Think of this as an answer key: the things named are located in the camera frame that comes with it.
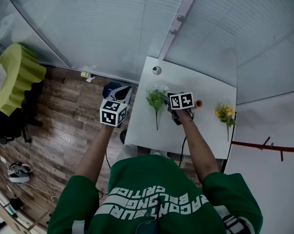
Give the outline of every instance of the hand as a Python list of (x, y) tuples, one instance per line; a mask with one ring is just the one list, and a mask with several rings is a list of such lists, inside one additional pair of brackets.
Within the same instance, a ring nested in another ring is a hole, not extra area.
[(182, 124), (185, 124), (187, 122), (192, 122), (192, 118), (184, 110), (176, 110), (176, 113), (177, 113), (179, 120)]

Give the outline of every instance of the white wall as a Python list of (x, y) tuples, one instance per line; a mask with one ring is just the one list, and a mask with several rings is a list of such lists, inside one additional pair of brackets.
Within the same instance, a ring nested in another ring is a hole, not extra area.
[[(238, 105), (235, 141), (294, 147), (294, 93)], [(294, 153), (232, 145), (225, 173), (241, 173), (257, 200), (262, 234), (294, 233)]]

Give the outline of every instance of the green t-shirt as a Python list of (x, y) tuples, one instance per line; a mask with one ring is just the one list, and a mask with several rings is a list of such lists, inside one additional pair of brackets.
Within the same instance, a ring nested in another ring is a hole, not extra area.
[(160, 233), (222, 234), (224, 223), (213, 207), (220, 205), (247, 219), (259, 233), (262, 215), (240, 174), (212, 173), (202, 185), (204, 194), (168, 158), (147, 155), (120, 160), (111, 168), (109, 195), (100, 207), (95, 184), (83, 176), (71, 177), (48, 234), (72, 233), (75, 220), (85, 220), (84, 228), (91, 234), (134, 234), (156, 213)]

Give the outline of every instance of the yellow-green tablecloth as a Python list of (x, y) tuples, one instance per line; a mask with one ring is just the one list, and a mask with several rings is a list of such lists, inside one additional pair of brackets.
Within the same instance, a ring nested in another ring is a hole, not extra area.
[(46, 68), (39, 65), (33, 52), (18, 43), (1, 54), (0, 63), (7, 74), (0, 91), (0, 111), (10, 116), (21, 108), (25, 91), (31, 90), (32, 83), (44, 80)]

